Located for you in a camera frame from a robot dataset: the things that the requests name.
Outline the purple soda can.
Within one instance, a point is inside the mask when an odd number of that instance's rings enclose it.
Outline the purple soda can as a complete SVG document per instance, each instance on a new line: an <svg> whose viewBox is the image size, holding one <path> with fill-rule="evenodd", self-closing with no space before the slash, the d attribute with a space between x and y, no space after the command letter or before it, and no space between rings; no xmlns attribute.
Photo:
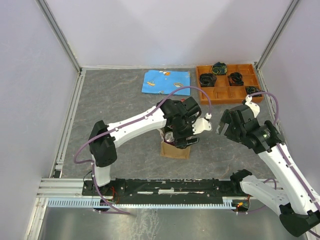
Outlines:
<svg viewBox="0 0 320 240"><path fill-rule="evenodd" d="M164 133L163 140L168 144L172 144L175 141L175 138L173 136L173 132L168 131L168 132Z"/></svg>

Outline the brown canvas tote bag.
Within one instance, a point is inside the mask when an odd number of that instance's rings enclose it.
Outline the brown canvas tote bag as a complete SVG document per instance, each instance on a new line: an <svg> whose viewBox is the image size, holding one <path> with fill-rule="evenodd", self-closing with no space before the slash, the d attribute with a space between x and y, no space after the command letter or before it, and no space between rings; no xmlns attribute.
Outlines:
<svg viewBox="0 0 320 240"><path fill-rule="evenodd" d="M175 142L166 143L164 141L164 133L173 132L170 127L164 127L158 130L161 143L160 143L160 156L172 159L188 159L190 157L191 147L188 146L184 149L175 147Z"/></svg>

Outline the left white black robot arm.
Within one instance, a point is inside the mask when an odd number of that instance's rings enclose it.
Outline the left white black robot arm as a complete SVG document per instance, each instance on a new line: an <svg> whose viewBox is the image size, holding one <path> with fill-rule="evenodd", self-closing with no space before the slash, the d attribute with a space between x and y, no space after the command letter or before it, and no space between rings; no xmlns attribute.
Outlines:
<svg viewBox="0 0 320 240"><path fill-rule="evenodd" d="M117 160L117 149L129 140L153 130L169 129L173 146L186 149L198 143L198 134L211 129L211 123L193 97L184 101L164 99L145 112L123 121L95 123L89 137L92 156L93 189L106 195L111 189L111 166Z"/></svg>

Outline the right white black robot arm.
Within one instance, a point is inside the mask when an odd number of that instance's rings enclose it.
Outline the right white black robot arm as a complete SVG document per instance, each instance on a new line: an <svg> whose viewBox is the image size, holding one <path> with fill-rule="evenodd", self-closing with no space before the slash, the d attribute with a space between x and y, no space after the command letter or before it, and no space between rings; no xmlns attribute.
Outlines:
<svg viewBox="0 0 320 240"><path fill-rule="evenodd" d="M320 195L295 164L284 137L273 123L267 120L259 124L259 112L259 106L252 102L226 109L216 133L253 150L283 190L267 186L246 170L229 183L229 189L236 196L246 193L258 199L276 213L291 235L300 237L320 223Z"/></svg>

